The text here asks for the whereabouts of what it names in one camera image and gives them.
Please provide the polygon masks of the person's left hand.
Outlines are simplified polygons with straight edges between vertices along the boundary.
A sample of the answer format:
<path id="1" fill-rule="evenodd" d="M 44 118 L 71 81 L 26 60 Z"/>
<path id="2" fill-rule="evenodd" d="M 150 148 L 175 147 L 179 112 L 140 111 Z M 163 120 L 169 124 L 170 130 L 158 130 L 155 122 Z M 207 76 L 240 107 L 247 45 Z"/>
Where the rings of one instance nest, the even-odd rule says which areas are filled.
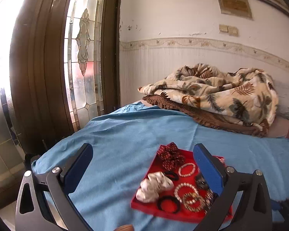
<path id="1" fill-rule="evenodd" d="M 134 227 L 132 224 L 123 225 L 116 228 L 114 231 L 134 231 Z"/>

